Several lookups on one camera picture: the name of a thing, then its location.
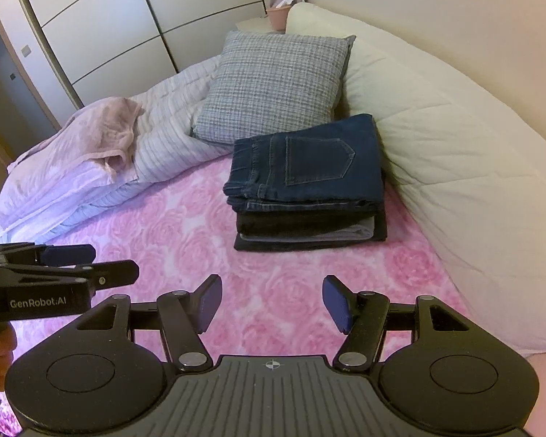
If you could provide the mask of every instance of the black robotic gripper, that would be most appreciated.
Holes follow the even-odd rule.
[[[335,276],[323,300],[347,338],[325,356],[221,356],[198,335],[220,306],[210,276],[193,293],[130,303],[116,294],[15,361],[6,393],[24,437],[527,435],[534,370],[433,296],[413,305],[354,294]],[[161,362],[133,343],[159,330]],[[389,330],[412,342],[379,362]]]

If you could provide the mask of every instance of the wardrobe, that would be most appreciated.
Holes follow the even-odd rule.
[[[265,15],[263,0],[21,1],[83,105],[144,92],[219,54],[236,23]]]

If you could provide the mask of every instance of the beige wall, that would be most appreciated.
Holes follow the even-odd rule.
[[[307,0],[469,75],[546,139],[546,0]]]
[[[75,107],[38,45],[19,0],[0,0],[0,20],[32,83],[56,120],[63,125],[73,115]],[[26,45],[32,52],[24,58],[21,50]]]

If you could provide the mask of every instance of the gray ribbed plate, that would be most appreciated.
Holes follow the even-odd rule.
[[[223,357],[220,366],[208,373],[182,376],[152,412],[106,435],[427,437],[434,434],[416,429],[394,415],[367,379],[336,373],[323,357]],[[505,434],[525,435],[518,430]],[[24,437],[39,436],[41,433],[33,430],[24,432]]]

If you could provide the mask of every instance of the pink floral bed sheet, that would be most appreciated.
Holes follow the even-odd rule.
[[[93,303],[123,292],[132,302],[153,301],[176,289],[194,290],[210,274],[223,281],[222,305],[202,340],[214,359],[220,354],[309,355],[331,359],[344,336],[321,299],[321,283],[335,274],[351,290],[374,290],[392,302],[412,303],[431,294],[466,314],[458,291],[435,251],[391,187],[386,190],[388,240],[384,243],[294,253],[245,253],[233,248],[235,215],[222,186],[230,158],[196,168],[155,185],[124,205],[55,240],[58,245],[90,243],[96,261],[133,259],[140,278],[133,286],[97,293]],[[70,322],[44,319],[15,324],[16,356]],[[159,334],[138,332],[136,341],[163,359]],[[383,359],[410,343],[391,332]],[[0,430],[20,427],[6,400]]]

